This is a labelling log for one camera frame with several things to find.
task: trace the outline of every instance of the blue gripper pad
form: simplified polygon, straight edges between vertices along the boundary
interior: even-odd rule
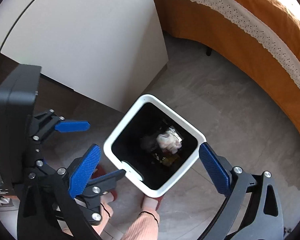
[[[81,132],[89,130],[90,124],[87,121],[61,121],[55,125],[54,129],[59,132]]]
[[[98,145],[93,144],[81,158],[75,159],[68,167],[69,194],[72,198],[82,194],[91,175],[98,165],[101,157],[101,150]]]
[[[208,143],[202,143],[199,147],[199,158],[207,170],[214,186],[220,194],[226,197],[231,195],[231,177],[220,164],[218,157]]]

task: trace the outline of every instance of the tile floor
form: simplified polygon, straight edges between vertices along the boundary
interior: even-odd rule
[[[300,135],[272,99],[245,73],[213,51],[205,55],[200,43],[165,35],[167,70],[148,89],[207,138],[218,155],[247,172],[271,171],[279,190],[284,225],[294,228],[300,219]],[[103,143],[124,114],[90,99],[76,109],[73,119],[88,120],[85,133],[55,134],[46,146],[54,168],[68,166],[91,143]],[[115,167],[103,155],[107,171]],[[102,234],[119,240],[137,217],[142,193],[126,178],[111,203],[114,216]],[[197,239],[224,197],[217,193],[200,161],[166,193],[159,209],[159,240]],[[249,199],[235,221],[235,231]]]

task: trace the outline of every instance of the silver bolt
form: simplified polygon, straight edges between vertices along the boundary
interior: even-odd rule
[[[101,215],[98,214],[98,213],[93,213],[93,214],[91,215],[91,217],[92,217],[92,219],[95,220],[95,221],[101,221],[101,219],[102,219]]]
[[[34,172],[29,173],[29,175],[28,175],[29,179],[34,179],[34,177],[35,177],[35,173]]]
[[[92,191],[93,191],[94,193],[99,194],[100,191],[101,191],[101,189],[100,189],[99,187],[92,187]]]
[[[235,173],[238,173],[238,174],[242,173],[242,169],[238,166],[234,167],[233,170]]]
[[[42,161],[42,160],[37,160],[37,161],[35,162],[35,164],[36,164],[37,166],[39,166],[39,167],[42,167],[42,166],[43,166],[43,161]]]
[[[269,171],[265,171],[265,176],[266,176],[267,178],[270,178],[270,177],[271,177],[271,173],[270,173]]]
[[[63,175],[63,174],[66,173],[66,169],[65,169],[65,168],[60,168],[60,169],[57,170],[57,173],[58,173],[59,175]]]

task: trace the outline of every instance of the trash can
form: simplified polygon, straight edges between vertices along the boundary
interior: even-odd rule
[[[158,138],[171,134],[180,145],[162,150]],[[159,197],[198,159],[203,142],[204,135],[180,115],[156,97],[142,95],[106,140],[104,153],[142,192]]]

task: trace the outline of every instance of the textured blue pad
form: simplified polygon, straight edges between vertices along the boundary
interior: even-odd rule
[[[214,153],[204,143],[202,143],[199,147],[199,158],[207,170],[217,191],[226,197],[229,196],[231,194],[230,177],[217,160]]]
[[[54,129],[59,132],[81,132],[89,130],[90,124],[87,121],[61,121]]]
[[[80,195],[87,185],[91,175],[98,165],[101,151],[98,145],[94,145],[84,160],[77,167],[69,179],[69,194],[72,198]]]

